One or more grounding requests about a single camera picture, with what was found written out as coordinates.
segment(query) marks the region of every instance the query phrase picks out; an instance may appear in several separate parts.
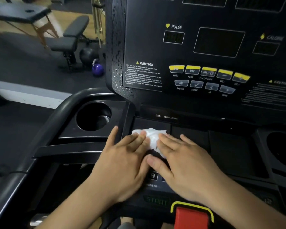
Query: person's left hand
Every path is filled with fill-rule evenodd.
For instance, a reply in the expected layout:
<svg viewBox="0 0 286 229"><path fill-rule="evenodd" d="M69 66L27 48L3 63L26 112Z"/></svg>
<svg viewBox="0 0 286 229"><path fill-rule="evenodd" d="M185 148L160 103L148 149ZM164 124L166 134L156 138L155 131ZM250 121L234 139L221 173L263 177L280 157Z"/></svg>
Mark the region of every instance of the person's left hand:
<svg viewBox="0 0 286 229"><path fill-rule="evenodd" d="M142 185L149 169L146 157L143 159L149 149L146 132L128 135L115 145L117 131L115 126L86 180L91 188L99 189L111 204L131 197Z"/></svg>

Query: black exercise ball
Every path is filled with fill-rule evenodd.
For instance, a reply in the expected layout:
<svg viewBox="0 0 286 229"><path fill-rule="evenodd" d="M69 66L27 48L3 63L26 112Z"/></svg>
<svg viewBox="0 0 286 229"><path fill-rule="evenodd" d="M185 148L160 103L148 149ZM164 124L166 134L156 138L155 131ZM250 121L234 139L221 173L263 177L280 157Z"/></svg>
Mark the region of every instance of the black exercise ball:
<svg viewBox="0 0 286 229"><path fill-rule="evenodd" d="M98 58L98 52L90 47L80 50L80 61L86 66L92 66L93 60Z"/></svg>

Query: forearm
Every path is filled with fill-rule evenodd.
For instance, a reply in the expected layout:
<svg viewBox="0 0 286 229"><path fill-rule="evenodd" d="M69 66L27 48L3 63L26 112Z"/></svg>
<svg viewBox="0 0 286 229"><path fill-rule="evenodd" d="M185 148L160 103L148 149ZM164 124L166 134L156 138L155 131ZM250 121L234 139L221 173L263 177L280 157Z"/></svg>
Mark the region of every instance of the forearm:
<svg viewBox="0 0 286 229"><path fill-rule="evenodd" d="M228 177L221 180L205 204L236 229L286 228L286 216Z"/></svg>
<svg viewBox="0 0 286 229"><path fill-rule="evenodd" d="M83 182L48 218L38 229L86 229L107 208L110 201L105 193L101 193L87 181Z"/></svg>

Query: black control panel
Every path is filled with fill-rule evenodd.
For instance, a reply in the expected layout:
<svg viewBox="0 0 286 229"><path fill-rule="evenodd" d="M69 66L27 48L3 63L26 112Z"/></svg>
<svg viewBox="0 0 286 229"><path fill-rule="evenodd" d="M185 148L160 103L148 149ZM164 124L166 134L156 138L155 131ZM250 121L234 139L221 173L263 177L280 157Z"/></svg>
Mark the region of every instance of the black control panel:
<svg viewBox="0 0 286 229"><path fill-rule="evenodd" d="M123 87L286 111L286 0L126 2Z"/></svg>

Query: crumpled white wipe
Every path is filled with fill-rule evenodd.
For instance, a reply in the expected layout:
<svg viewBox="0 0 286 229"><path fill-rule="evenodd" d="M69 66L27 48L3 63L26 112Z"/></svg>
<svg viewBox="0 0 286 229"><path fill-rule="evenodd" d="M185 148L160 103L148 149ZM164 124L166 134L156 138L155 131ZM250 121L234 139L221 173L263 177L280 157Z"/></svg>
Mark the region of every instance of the crumpled white wipe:
<svg viewBox="0 0 286 229"><path fill-rule="evenodd" d="M149 128L149 129L136 129L133 130L131 133L138 133L140 134L141 131L146 131L146 137L150 138L150 144L149 144L149 149L153 149L156 152L158 152L163 158L165 158L165 156L160 152L160 150L157 147L157 141L159 140L159 133L166 133L166 130L156 130L153 128Z"/></svg>

